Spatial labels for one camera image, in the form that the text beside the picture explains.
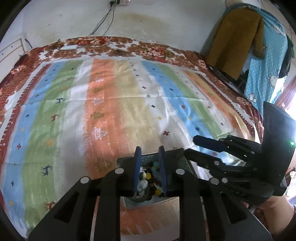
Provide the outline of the person's right hand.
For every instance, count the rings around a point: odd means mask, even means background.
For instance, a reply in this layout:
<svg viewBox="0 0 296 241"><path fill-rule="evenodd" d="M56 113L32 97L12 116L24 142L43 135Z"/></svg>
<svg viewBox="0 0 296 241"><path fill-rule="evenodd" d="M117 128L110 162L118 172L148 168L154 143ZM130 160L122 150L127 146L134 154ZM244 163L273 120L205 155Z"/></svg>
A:
<svg viewBox="0 0 296 241"><path fill-rule="evenodd" d="M258 207L263 211L273 240L287 240L295 234L295 206L285 195L272 196Z"/></svg>

